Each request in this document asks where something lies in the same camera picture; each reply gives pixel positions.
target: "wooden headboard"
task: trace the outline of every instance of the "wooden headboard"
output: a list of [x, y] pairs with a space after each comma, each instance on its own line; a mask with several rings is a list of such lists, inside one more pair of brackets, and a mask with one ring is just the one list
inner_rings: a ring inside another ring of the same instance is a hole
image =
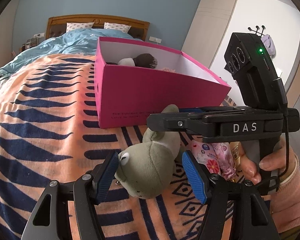
[[149, 22], [139, 21], [120, 16], [99, 15], [99, 14], [76, 14], [49, 18], [46, 39], [58, 37], [66, 33], [67, 23], [91, 23], [93, 29], [103, 29], [105, 22], [130, 25], [128, 32], [133, 38], [146, 40]]

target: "pillow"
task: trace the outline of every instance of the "pillow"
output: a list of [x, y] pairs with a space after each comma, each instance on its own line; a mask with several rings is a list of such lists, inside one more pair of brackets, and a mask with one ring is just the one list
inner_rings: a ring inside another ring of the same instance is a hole
[[67, 23], [67, 30], [72, 31], [76, 29], [91, 29], [94, 23]]
[[113, 30], [119, 30], [123, 33], [128, 33], [131, 26], [125, 25], [125, 24], [117, 24], [117, 23], [105, 23], [104, 29], [113, 29]]

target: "bed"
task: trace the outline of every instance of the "bed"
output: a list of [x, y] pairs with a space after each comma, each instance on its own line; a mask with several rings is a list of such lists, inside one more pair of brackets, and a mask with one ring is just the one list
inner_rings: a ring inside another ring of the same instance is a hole
[[[78, 30], [66, 33], [67, 23], [90, 23], [91, 30]], [[104, 23], [117, 23], [131, 26], [128, 34], [117, 30], [104, 30]], [[146, 40], [150, 23], [119, 16], [80, 14], [51, 17], [48, 20], [46, 40], [38, 46], [27, 49], [14, 60], [0, 68], [0, 89], [3, 84], [23, 66], [36, 59], [51, 54], [95, 55], [97, 39], [100, 36]]]
[[[74, 19], [97, 19], [96, 30], [62, 34], [65, 23]], [[7, 239], [21, 238], [27, 219], [50, 180], [74, 181], [102, 163], [110, 150], [120, 152], [142, 141], [146, 126], [98, 127], [94, 100], [97, 37], [90, 35], [98, 32], [104, 20], [127, 20], [130, 25], [135, 22], [135, 27], [143, 30], [135, 37], [142, 40], [149, 26], [122, 17], [53, 17], [48, 22], [48, 39], [38, 46], [42, 54], [38, 48], [29, 49], [34, 58], [27, 58], [25, 51], [19, 60], [3, 68], [15, 72], [0, 89], [0, 230]], [[234, 102], [227, 97], [222, 105]], [[192, 139], [200, 140], [185, 133], [181, 133], [181, 139], [185, 146]], [[132, 198], [115, 182], [106, 201], [96, 206], [106, 239], [195, 238], [205, 206], [194, 198], [180, 163], [170, 186], [154, 199]], [[233, 204], [229, 203], [225, 237], [230, 233], [232, 209]], [[73, 239], [77, 240], [73, 203], [69, 204], [69, 214]]]

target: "camera lens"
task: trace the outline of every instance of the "camera lens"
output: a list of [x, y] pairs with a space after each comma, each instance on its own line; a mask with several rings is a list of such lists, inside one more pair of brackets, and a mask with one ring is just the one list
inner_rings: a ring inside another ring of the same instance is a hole
[[239, 61], [238, 61], [237, 57], [235, 56], [235, 54], [232, 54], [231, 59], [232, 59], [232, 64], [233, 64], [234, 68], [236, 70], [239, 70]]
[[242, 63], [244, 63], [245, 57], [244, 57], [244, 54], [243, 54], [242, 49], [240, 49], [239, 47], [237, 47], [237, 54], [238, 54], [239, 60], [240, 60]]
[[233, 65], [230, 61], [228, 62], [228, 66], [229, 66], [230, 71], [233, 73], [234, 69], [233, 69]]

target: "das logo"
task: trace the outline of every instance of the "das logo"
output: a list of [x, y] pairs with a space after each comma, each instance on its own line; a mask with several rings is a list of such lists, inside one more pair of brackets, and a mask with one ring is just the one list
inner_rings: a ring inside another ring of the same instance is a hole
[[256, 125], [257, 125], [257, 123], [253, 122], [253, 123], [251, 124], [251, 127], [249, 127], [249, 126], [247, 125], [247, 123], [244, 123], [244, 125], [243, 125], [242, 127], [240, 127], [239, 124], [234, 123], [234, 124], [233, 124], [233, 132], [234, 132], [234, 133], [237, 133], [237, 132], [239, 132], [239, 131], [242, 131], [242, 132], [255, 131], [255, 130], [257, 130]]

